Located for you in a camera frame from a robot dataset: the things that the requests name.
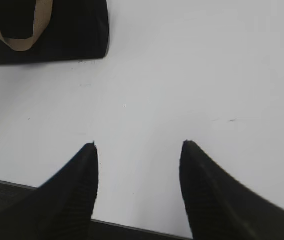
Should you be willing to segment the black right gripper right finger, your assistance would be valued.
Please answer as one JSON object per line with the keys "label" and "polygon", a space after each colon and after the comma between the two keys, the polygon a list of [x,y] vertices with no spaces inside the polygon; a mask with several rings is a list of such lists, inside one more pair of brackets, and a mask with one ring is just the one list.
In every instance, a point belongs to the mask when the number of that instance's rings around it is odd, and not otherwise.
{"label": "black right gripper right finger", "polygon": [[179,180],[195,240],[284,240],[284,210],[255,194],[183,142]]}

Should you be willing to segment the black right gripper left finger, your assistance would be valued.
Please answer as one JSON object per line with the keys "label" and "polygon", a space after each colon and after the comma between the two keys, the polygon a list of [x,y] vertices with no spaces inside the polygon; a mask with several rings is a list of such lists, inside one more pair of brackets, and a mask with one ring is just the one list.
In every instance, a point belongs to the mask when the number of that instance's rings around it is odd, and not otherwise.
{"label": "black right gripper left finger", "polygon": [[0,181],[0,240],[86,240],[98,168],[88,143],[40,187]]}

